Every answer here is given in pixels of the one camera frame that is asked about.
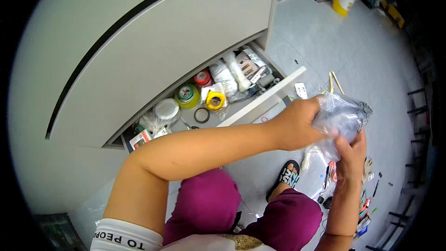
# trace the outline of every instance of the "black slide sandal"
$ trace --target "black slide sandal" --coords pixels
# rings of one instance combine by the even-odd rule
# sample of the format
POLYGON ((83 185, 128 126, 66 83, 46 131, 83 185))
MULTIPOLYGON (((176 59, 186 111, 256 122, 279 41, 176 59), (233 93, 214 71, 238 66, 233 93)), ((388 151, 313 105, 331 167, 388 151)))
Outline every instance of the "black slide sandal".
POLYGON ((289 160, 288 162, 286 162, 282 169, 280 170, 279 176, 276 178, 276 182, 274 183, 274 185, 270 188, 270 190, 268 190, 268 192, 266 193, 266 201, 268 201, 269 197, 271 196, 272 192, 274 191, 274 189, 279 185, 279 183, 281 182, 285 182, 287 183, 289 186, 291 186, 292 188, 296 187, 296 184, 299 180, 299 173, 300 173, 300 168, 299 168, 299 164, 294 161, 294 160, 289 160), (296 169, 296 171, 298 172, 297 175, 295 173, 293 173, 292 171, 287 169, 287 166, 289 164, 293 163, 293 167, 296 169))

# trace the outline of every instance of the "white cabinet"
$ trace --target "white cabinet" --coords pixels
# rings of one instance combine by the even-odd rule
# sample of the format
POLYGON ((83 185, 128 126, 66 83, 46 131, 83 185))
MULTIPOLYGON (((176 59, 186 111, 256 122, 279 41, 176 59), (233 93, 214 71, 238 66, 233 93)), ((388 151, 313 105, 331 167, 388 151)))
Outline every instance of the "white cabinet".
POLYGON ((100 148, 134 114, 198 65, 269 26, 272 0, 160 0, 90 59, 50 140, 100 148))

